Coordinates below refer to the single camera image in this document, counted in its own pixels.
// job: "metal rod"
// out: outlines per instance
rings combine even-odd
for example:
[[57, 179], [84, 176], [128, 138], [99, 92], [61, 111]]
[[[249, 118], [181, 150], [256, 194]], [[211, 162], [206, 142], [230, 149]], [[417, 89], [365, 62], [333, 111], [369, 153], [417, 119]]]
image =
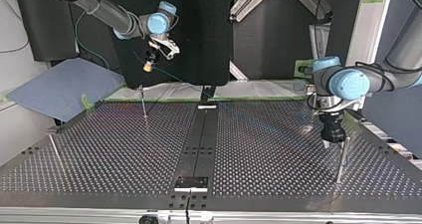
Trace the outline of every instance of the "metal rod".
[[49, 134], [49, 139], [50, 139], [50, 142], [51, 142], [51, 144], [53, 146], [54, 152], [56, 153], [56, 155], [59, 156], [60, 155], [59, 154], [59, 150], [56, 147], [56, 142], [54, 141], [54, 138], [53, 138], [53, 135], [52, 134]]
[[347, 157], [348, 157], [348, 149], [350, 146], [350, 137], [347, 137], [345, 141], [342, 143], [341, 148], [341, 160], [338, 167], [338, 173], [337, 173], [337, 181], [336, 183], [341, 183], [341, 178], [344, 173], [344, 168], [347, 166]]

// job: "gray fabric sheet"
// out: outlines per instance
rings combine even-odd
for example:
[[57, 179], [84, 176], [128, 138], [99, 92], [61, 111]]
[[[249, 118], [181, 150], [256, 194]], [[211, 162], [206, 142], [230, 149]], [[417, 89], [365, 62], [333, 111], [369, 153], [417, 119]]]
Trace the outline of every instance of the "gray fabric sheet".
[[[305, 81], [250, 81], [230, 82], [218, 87], [214, 98], [249, 99], [249, 98], [299, 98], [306, 95]], [[202, 87], [185, 83], [160, 84], [144, 89], [146, 101], [168, 102], [177, 100], [198, 100]], [[106, 101], [139, 100], [138, 91], [122, 88], [106, 99]]]
[[76, 58], [36, 77], [7, 98], [30, 110], [69, 121], [86, 109], [83, 95], [94, 104], [117, 91], [123, 83], [123, 76]]

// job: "metal optical breadboard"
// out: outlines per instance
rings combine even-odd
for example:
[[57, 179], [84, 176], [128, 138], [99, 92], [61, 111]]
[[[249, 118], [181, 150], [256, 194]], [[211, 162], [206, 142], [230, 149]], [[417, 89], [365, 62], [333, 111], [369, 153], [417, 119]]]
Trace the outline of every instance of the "metal optical breadboard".
[[207, 207], [422, 213], [422, 172], [351, 116], [343, 126], [351, 151], [336, 185], [340, 149], [323, 148], [303, 102], [222, 104]]
[[[103, 104], [0, 167], [0, 206], [422, 214], [422, 172], [347, 115], [348, 165], [304, 102]], [[208, 177], [208, 193], [173, 191]]]
[[1, 177], [1, 191], [136, 197], [140, 204], [141, 196], [166, 198], [195, 104], [147, 104], [146, 110], [147, 119], [141, 104], [103, 104], [55, 137], [59, 156], [50, 144], [34, 147], [39, 150]]

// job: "robot end effector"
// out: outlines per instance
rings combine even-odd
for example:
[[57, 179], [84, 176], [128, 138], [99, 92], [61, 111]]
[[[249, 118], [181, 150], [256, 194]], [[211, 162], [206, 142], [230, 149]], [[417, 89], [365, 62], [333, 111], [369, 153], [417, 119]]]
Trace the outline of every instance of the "robot end effector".
[[422, 85], [422, 10], [415, 8], [382, 64], [344, 67], [338, 57], [315, 61], [314, 105], [324, 128], [325, 144], [345, 141], [343, 110], [362, 109], [367, 94]]
[[151, 72], [153, 65], [158, 62], [160, 54], [167, 60], [172, 60], [180, 53], [178, 46], [168, 37], [168, 32], [178, 22], [177, 8], [168, 2], [160, 2], [158, 11], [153, 14], [136, 16], [109, 0], [63, 0], [74, 2], [84, 9], [87, 14], [93, 15], [111, 26], [119, 39], [128, 40], [149, 36], [149, 47], [144, 69]]

